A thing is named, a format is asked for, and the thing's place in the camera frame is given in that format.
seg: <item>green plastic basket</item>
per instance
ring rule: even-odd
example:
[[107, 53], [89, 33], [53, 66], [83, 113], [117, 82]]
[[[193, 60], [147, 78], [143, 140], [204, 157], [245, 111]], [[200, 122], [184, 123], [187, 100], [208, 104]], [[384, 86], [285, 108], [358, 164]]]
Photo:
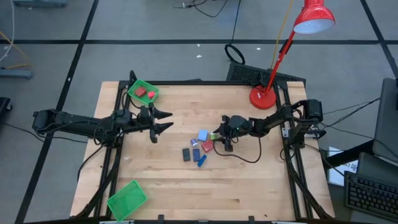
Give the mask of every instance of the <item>green plastic basket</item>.
[[[144, 87], [147, 90], [147, 93], [150, 91], [154, 91], [155, 92], [155, 96], [152, 99], [149, 99], [148, 94], [145, 94], [142, 97], [138, 97], [136, 95], [136, 89], [138, 89], [139, 87]], [[159, 89], [154, 87], [153, 85], [145, 82], [144, 80], [137, 80], [134, 85], [129, 89], [128, 91], [129, 95], [131, 97], [133, 97], [134, 99], [140, 101], [141, 103], [145, 104], [148, 106], [149, 103], [153, 103], [157, 96], [159, 95]]]
[[133, 211], [147, 201], [147, 196], [136, 180], [108, 199], [108, 207], [118, 222], [123, 221]]

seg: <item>wooden tabletop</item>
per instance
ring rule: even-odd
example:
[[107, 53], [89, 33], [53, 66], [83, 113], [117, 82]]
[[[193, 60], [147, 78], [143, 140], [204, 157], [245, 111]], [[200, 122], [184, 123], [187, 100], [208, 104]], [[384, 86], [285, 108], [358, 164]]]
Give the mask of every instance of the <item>wooden tabletop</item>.
[[[306, 99], [301, 82], [290, 82], [292, 103]], [[103, 82], [95, 111], [96, 118], [109, 116], [114, 108], [118, 82]], [[213, 150], [201, 168], [197, 163], [184, 162], [182, 149], [189, 147], [200, 129], [209, 132], [222, 122], [221, 116], [234, 114], [244, 118], [265, 118], [276, 112], [276, 106], [259, 110], [249, 102], [248, 86], [158, 86], [160, 95], [156, 108], [174, 115], [158, 123], [174, 125], [152, 144], [148, 131], [130, 133], [124, 138], [123, 152], [116, 190], [137, 180], [147, 202], [127, 219], [156, 220], [160, 214], [166, 220], [294, 220], [285, 162], [279, 157], [282, 149], [280, 129], [274, 128], [261, 138], [262, 157], [249, 164], [235, 157], [221, 157]], [[318, 147], [316, 140], [306, 144]], [[225, 153], [216, 143], [218, 152]], [[90, 141], [85, 158], [97, 149]], [[301, 150], [308, 189], [327, 213], [334, 216], [320, 153], [310, 147]], [[259, 155], [258, 139], [239, 138], [234, 154], [247, 160]], [[105, 150], [92, 158], [81, 171], [71, 215], [76, 215], [87, 204], [98, 188]], [[108, 192], [104, 194], [101, 214], [105, 214]], [[304, 217], [302, 194], [297, 188], [301, 214]]]

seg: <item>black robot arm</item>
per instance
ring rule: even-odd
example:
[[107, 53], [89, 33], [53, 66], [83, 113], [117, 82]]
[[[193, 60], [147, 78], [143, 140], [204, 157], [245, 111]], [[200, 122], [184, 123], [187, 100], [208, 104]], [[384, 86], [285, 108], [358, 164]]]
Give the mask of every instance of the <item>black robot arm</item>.
[[[303, 107], [303, 111], [299, 118], [295, 118], [294, 113], [300, 107]], [[225, 151], [232, 152], [231, 139], [247, 134], [254, 137], [263, 137], [272, 128], [291, 120], [297, 122], [297, 125], [289, 129], [289, 143], [295, 147], [304, 147], [304, 135], [312, 125], [323, 120], [321, 102], [318, 100], [302, 100], [293, 105], [284, 105], [279, 111], [266, 119], [249, 118], [249, 120], [246, 120], [238, 115], [233, 115], [230, 118], [224, 115], [224, 123], [221, 123], [214, 133], [220, 133], [222, 136], [219, 141], [224, 144]]]
[[153, 103], [149, 107], [141, 106], [140, 113], [133, 118], [128, 109], [116, 110], [111, 116], [98, 119], [69, 114], [57, 110], [42, 110], [34, 113], [32, 128], [39, 134], [63, 131], [94, 138], [96, 142], [113, 146], [121, 132], [128, 134], [135, 131], [150, 130], [150, 140], [157, 143], [156, 135], [162, 133], [171, 123], [156, 124], [155, 119], [172, 116], [172, 113], [157, 110]]

